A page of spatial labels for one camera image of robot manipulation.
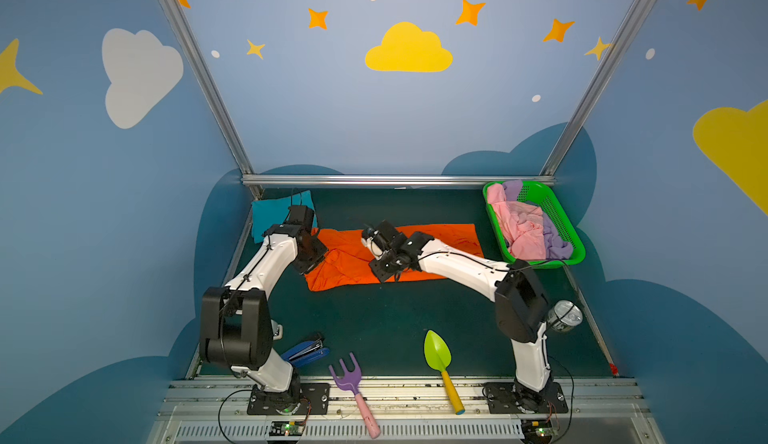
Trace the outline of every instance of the yellow handle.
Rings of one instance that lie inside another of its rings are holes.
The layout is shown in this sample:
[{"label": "yellow handle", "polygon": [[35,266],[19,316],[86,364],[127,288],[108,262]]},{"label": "yellow handle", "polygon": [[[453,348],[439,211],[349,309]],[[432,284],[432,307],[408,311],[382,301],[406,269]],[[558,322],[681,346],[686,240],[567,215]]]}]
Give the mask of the yellow handle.
[{"label": "yellow handle", "polygon": [[453,404],[453,410],[456,411],[456,414],[463,414],[464,404],[462,404],[462,400],[458,398],[456,388],[453,386],[451,378],[448,377],[447,371],[442,372],[442,381],[446,384],[446,392],[448,393],[448,399],[451,400],[451,404]]}]

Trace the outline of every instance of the yellow cloud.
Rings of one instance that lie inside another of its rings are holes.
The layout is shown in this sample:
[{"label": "yellow cloud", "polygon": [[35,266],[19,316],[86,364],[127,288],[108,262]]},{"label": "yellow cloud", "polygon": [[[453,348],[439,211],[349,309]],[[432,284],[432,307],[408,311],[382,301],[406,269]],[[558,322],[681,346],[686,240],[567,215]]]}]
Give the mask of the yellow cloud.
[{"label": "yellow cloud", "polygon": [[768,214],[768,101],[745,112],[717,108],[694,125],[699,149]]},{"label": "yellow cloud", "polygon": [[366,65],[374,71],[410,71],[436,73],[453,62],[440,38],[432,31],[422,31],[413,23],[398,23],[384,34],[381,46],[371,48]]}]

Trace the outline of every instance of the pink cloth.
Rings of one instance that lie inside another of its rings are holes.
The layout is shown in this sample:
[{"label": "pink cloth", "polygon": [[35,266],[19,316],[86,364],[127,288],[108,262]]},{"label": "pink cloth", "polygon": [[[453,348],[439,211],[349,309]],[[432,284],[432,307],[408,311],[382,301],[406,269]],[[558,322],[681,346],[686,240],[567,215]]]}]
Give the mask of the pink cloth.
[{"label": "pink cloth", "polygon": [[488,203],[496,211],[504,239],[510,243],[509,254],[526,261],[547,258],[541,208],[524,202],[507,201],[504,186],[500,184],[488,187]]}]

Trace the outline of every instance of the white cloud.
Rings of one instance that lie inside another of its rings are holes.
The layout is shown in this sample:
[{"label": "white cloud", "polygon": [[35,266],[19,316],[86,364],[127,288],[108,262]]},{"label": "white cloud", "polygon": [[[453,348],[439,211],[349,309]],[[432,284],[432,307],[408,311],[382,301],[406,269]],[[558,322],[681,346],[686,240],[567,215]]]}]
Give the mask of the white cloud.
[{"label": "white cloud", "polygon": [[149,31],[109,30],[101,43],[101,59],[112,85],[107,90],[107,113],[118,128],[141,121],[184,74],[179,52]]}]

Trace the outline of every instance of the robotic arm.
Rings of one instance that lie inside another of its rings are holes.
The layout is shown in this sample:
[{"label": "robotic arm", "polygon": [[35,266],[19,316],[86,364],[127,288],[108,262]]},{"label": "robotic arm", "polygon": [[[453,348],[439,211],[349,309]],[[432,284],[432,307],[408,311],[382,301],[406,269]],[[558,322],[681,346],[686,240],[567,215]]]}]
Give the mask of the robotic arm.
[{"label": "robotic arm", "polygon": [[362,242],[375,257],[370,267],[381,282],[397,278],[406,269],[425,271],[453,279],[494,302],[496,324],[512,341],[518,406],[528,412],[547,412],[552,403],[561,412],[562,389],[552,381],[547,359],[549,300],[527,262],[508,265],[483,259],[421,232],[406,237],[387,221],[364,230]]},{"label": "robotic arm", "polygon": [[[200,312],[201,358],[253,379],[263,400],[280,409],[299,402],[300,382],[272,347],[266,302],[288,265],[305,274],[322,261],[327,248],[312,236],[314,215],[306,206],[289,207],[283,224],[264,232],[264,243],[248,265],[225,286],[208,288]],[[240,325],[232,322],[238,317]]]}]

